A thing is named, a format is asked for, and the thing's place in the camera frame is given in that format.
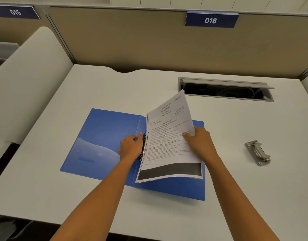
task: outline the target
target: blue folder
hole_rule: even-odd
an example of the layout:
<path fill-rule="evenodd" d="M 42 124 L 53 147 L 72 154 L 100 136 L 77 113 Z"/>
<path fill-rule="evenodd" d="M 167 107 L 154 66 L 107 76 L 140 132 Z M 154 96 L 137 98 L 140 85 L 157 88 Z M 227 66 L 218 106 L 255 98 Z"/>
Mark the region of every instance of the blue folder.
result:
<path fill-rule="evenodd" d="M 202 121 L 193 120 L 193 124 L 204 126 Z M 139 132 L 146 132 L 146 117 L 92 109 L 60 171 L 103 180 L 120 161 L 117 153 L 120 140 Z M 203 180 L 170 177 L 135 183 L 140 168 L 140 160 L 135 160 L 128 172 L 125 185 L 205 200 L 204 164 L 201 166 Z"/>

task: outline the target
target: forearm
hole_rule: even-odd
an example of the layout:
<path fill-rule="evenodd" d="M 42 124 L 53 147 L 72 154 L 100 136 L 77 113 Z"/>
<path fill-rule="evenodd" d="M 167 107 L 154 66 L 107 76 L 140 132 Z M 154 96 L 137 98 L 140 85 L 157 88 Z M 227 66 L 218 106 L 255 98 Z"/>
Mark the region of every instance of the forearm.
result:
<path fill-rule="evenodd" d="M 218 156 L 205 160 L 234 241 L 279 240 Z"/>
<path fill-rule="evenodd" d="M 52 241 L 106 240 L 132 160 L 121 160 L 73 210 Z"/>

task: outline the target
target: document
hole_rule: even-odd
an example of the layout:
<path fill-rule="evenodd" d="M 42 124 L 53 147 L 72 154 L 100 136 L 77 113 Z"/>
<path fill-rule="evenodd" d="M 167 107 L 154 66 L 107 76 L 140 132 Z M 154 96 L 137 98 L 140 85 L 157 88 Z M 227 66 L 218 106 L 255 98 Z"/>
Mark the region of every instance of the document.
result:
<path fill-rule="evenodd" d="M 136 183 L 167 177 L 203 179 L 201 161 L 182 133 L 195 135 L 190 110 L 181 90 L 147 114 L 147 136 Z"/>

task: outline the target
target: number sign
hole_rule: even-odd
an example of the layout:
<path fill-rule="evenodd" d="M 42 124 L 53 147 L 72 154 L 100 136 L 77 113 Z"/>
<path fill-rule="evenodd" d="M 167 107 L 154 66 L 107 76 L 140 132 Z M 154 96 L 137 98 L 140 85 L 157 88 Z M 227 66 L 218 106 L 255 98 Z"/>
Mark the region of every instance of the number sign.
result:
<path fill-rule="evenodd" d="M 40 19 L 33 6 L 0 4 L 0 17 L 17 19 Z"/>
<path fill-rule="evenodd" d="M 188 11 L 185 26 L 234 28 L 238 13 Z"/>

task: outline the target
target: desk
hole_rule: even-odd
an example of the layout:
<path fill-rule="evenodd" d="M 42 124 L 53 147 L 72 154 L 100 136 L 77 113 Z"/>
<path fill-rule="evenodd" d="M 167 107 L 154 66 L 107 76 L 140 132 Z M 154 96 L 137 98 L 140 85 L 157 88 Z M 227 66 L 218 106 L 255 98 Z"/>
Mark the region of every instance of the desk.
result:
<path fill-rule="evenodd" d="M 92 108 L 145 115 L 178 77 L 266 82 L 275 102 L 187 96 L 225 165 L 281 240 L 308 240 L 308 94 L 299 80 L 74 65 L 0 177 L 0 214 L 61 224 L 100 182 L 60 172 Z M 244 143 L 272 162 L 258 167 Z M 111 232 L 158 240 L 232 240 L 211 178 L 199 201 L 125 186 Z"/>

